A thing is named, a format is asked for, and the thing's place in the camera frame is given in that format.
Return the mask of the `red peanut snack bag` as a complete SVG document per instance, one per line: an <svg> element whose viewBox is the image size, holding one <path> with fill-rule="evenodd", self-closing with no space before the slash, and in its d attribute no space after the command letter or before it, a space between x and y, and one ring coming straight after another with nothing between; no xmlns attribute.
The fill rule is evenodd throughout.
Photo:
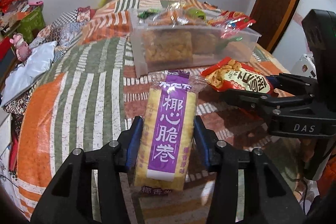
<svg viewBox="0 0 336 224"><path fill-rule="evenodd" d="M225 57L217 64L203 70L201 76L217 92L237 89L278 97L278 93L265 75L230 57Z"/></svg>

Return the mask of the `purple coconut roll pack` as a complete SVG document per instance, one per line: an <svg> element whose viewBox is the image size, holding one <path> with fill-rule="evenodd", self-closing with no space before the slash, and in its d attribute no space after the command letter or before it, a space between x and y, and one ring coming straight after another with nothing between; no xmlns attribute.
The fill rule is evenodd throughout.
<svg viewBox="0 0 336 224"><path fill-rule="evenodd" d="M179 70L165 71L153 79L133 183L144 194L162 196L184 188L198 94L206 81Z"/></svg>

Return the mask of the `white sticker-covered appliance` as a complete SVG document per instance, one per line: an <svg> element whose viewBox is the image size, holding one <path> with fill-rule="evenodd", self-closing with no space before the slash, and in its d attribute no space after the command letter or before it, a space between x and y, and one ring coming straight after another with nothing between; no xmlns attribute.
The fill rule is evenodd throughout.
<svg viewBox="0 0 336 224"><path fill-rule="evenodd" d="M317 73L315 69L313 54L312 53L303 54L300 57L299 61L295 63L290 72L291 74L294 75L316 79Z"/></svg>

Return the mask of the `red chips bag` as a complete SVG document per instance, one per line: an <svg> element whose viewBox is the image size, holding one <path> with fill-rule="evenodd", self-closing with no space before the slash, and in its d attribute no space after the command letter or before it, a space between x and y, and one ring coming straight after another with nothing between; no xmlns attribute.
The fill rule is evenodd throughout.
<svg viewBox="0 0 336 224"><path fill-rule="evenodd" d="M256 20L239 11L224 11L207 21L208 25L221 29L221 38L228 38L255 23Z"/></svg>

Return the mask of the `patchwork striped bedspread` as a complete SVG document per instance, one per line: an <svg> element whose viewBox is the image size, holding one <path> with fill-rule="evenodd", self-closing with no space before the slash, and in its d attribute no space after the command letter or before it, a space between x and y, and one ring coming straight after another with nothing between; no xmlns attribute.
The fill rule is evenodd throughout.
<svg viewBox="0 0 336 224"><path fill-rule="evenodd" d="M135 116L144 114L152 78L135 77L127 10L166 8L174 2L223 12L197 0L109 2L44 74L30 98L19 138L18 192L26 219L30 220L47 184L75 147L101 148L127 130ZM295 190L296 140L268 136L266 124L220 102L211 88L199 94L196 110L219 139L244 150L264 148ZM205 170L197 154L191 157L183 192L159 196L156 190L156 195L149 195L133 188L132 174L120 174L131 223L206 223L216 174Z"/></svg>

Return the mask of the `clear rice cracker pack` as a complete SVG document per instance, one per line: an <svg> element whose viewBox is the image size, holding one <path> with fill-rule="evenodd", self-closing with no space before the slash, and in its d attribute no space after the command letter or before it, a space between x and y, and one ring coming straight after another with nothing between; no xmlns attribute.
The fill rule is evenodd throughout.
<svg viewBox="0 0 336 224"><path fill-rule="evenodd" d="M145 60L148 63L193 60L191 32L184 30L146 31L142 34Z"/></svg>

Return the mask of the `clear plastic storage bin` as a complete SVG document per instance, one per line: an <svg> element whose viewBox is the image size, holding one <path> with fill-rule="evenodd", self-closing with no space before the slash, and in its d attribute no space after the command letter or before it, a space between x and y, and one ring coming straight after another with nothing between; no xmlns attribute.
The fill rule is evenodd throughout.
<svg viewBox="0 0 336 224"><path fill-rule="evenodd" d="M147 9L131 9L130 42L133 51L135 75L140 78L151 72L169 69L204 67L216 64L231 57L237 61L248 62L261 34L245 28L236 34L221 38L220 28L207 24L207 21L219 13L210 10L199 10L168 7L162 12L147 19L140 19L137 14ZM148 63L145 60L142 34L146 31L184 30L191 32L193 60L169 63Z"/></svg>

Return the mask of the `white plastic bag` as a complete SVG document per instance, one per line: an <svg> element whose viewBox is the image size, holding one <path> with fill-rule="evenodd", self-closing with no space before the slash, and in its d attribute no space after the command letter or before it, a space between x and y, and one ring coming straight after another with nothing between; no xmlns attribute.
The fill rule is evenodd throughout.
<svg viewBox="0 0 336 224"><path fill-rule="evenodd" d="M51 67L57 41L41 44L32 50L25 65L19 65L5 80L1 107L20 96Z"/></svg>

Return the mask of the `green snack bag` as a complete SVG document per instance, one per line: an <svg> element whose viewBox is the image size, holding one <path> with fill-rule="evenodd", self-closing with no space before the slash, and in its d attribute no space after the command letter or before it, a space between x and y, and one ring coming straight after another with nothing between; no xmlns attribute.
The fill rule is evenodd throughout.
<svg viewBox="0 0 336 224"><path fill-rule="evenodd" d="M151 16L155 16L155 15L159 14L160 12L162 12L160 9L147 9L147 10L144 10L144 11L140 11L137 14L137 17L140 18L140 19L147 19Z"/></svg>

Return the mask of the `pink plush toy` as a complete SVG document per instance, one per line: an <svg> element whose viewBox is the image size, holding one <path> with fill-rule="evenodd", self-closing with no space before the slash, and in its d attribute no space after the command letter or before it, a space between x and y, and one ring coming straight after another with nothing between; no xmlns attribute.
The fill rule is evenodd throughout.
<svg viewBox="0 0 336 224"><path fill-rule="evenodd" d="M31 49L29 45L25 42L23 35L20 33L14 34L10 39L11 44L15 48L15 53L18 61L24 63L31 55Z"/></svg>

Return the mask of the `red gift box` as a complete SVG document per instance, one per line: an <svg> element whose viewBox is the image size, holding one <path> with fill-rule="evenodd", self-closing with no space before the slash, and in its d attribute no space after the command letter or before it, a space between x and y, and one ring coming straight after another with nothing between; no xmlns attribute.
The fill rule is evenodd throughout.
<svg viewBox="0 0 336 224"><path fill-rule="evenodd" d="M5 37L1 41L1 55L0 55L0 74L3 77L10 67L10 64L16 60L15 53L12 50L10 38Z"/></svg>

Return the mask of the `checkered patterned quilt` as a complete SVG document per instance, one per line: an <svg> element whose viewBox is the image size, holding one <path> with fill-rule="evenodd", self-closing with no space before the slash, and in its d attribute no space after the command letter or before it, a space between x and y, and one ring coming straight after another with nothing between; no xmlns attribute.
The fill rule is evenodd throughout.
<svg viewBox="0 0 336 224"><path fill-rule="evenodd" d="M43 44L56 41L54 49L54 59L51 65L61 60L65 53L72 48L81 36L83 26L86 25L94 16L96 10L87 7L79 7L72 12L64 12L50 25L42 29L36 39L30 44L33 49L41 47ZM26 112L30 98L37 88L38 78L13 100L3 106L5 112L13 116L23 116Z"/></svg>

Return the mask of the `green storage box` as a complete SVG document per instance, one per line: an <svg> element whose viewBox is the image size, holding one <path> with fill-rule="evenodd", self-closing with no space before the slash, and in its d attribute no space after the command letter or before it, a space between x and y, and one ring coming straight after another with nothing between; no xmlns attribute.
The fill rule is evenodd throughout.
<svg viewBox="0 0 336 224"><path fill-rule="evenodd" d="M10 18L8 36L11 38L13 34L20 33L25 42L30 44L46 26L42 11L42 6L36 6L26 12L16 13Z"/></svg>

